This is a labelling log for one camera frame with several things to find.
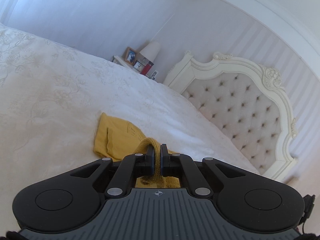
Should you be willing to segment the mustard yellow knit sweater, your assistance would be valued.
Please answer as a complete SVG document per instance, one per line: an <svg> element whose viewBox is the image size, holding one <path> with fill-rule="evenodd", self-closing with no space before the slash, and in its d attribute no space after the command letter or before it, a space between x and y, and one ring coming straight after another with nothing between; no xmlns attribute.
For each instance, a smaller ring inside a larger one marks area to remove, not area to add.
<svg viewBox="0 0 320 240"><path fill-rule="evenodd" d="M141 188L179 188L180 182L175 177L163 177L160 171L161 145L153 138L146 137L133 123L102 113L93 151L100 157L109 157L113 161L121 161L134 153L146 154L148 147L155 150L155 172L151 176L137 178L136 187Z"/></svg>

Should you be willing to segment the cream tufted headboard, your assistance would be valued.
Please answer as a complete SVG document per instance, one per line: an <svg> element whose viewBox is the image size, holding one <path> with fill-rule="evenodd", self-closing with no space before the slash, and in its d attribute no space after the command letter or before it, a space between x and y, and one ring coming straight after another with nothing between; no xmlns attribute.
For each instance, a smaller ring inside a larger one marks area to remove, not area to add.
<svg viewBox="0 0 320 240"><path fill-rule="evenodd" d="M187 51L164 84L178 92L268 178L284 181L297 159L296 119L279 70L215 52L201 63Z"/></svg>

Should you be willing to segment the red cup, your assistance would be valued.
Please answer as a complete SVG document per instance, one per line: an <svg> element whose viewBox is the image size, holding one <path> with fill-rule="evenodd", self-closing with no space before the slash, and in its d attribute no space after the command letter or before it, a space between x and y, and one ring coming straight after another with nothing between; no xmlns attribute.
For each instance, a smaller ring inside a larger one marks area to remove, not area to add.
<svg viewBox="0 0 320 240"><path fill-rule="evenodd" d="M140 72L142 75L146 75L149 70L152 68L153 66L153 63L151 61L149 61L145 66L144 68L142 69L142 71Z"/></svg>

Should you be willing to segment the small alarm clock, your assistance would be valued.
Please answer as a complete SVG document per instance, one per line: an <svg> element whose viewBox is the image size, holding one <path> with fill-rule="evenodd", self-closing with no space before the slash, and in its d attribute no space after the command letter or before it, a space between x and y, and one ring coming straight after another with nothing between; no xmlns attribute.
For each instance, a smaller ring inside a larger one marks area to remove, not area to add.
<svg viewBox="0 0 320 240"><path fill-rule="evenodd" d="M133 65L133 68L138 72L141 72L144 69L144 64L142 64L139 61L136 61L135 64Z"/></svg>

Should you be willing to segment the white nightstand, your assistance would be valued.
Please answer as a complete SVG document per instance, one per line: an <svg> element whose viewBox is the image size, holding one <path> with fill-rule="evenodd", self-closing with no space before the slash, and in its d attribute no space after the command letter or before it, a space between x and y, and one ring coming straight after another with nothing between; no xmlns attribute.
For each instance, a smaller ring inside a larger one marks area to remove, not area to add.
<svg viewBox="0 0 320 240"><path fill-rule="evenodd" d="M127 63L121 56L114 55L112 62L116 63L118 65L121 65L127 69L130 69L130 70L134 71L135 73L139 74L139 71L136 70L131 64Z"/></svg>

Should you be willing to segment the white floral bedspread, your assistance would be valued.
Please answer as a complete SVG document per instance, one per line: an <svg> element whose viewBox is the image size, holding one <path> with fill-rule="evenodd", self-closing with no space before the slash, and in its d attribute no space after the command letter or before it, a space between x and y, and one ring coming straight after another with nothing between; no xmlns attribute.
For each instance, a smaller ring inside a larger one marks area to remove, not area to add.
<svg viewBox="0 0 320 240"><path fill-rule="evenodd" d="M18 230L23 188L97 160L102 113L194 160L256 172L219 129L169 87L105 59L1 26L1 233Z"/></svg>

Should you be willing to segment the beige table lamp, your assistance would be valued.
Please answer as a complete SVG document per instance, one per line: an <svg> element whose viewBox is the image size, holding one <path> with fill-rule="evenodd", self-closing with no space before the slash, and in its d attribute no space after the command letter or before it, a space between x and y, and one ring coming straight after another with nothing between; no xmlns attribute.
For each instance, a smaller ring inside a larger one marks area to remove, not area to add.
<svg viewBox="0 0 320 240"><path fill-rule="evenodd" d="M151 41L139 53L144 58L154 63L154 60L159 54L160 49L161 49L161 45L157 41Z"/></svg>

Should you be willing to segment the white wall socket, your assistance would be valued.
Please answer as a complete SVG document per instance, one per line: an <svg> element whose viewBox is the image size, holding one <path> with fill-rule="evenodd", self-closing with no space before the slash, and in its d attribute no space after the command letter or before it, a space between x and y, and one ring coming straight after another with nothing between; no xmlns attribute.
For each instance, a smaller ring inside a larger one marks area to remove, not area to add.
<svg viewBox="0 0 320 240"><path fill-rule="evenodd" d="M156 80L157 74L158 74L158 71L157 71L157 70L154 70L153 73L152 73L151 76L150 76L151 79L152 79L152 80Z"/></svg>

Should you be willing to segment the wooden picture frame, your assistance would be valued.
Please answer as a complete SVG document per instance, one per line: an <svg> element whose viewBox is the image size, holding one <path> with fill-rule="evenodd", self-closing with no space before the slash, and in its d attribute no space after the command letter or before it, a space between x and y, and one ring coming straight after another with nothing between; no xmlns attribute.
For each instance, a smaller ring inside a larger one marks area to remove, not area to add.
<svg viewBox="0 0 320 240"><path fill-rule="evenodd" d="M133 66L136 61L136 56L137 56L137 52L131 47L127 47L125 56L124 56L124 61Z"/></svg>

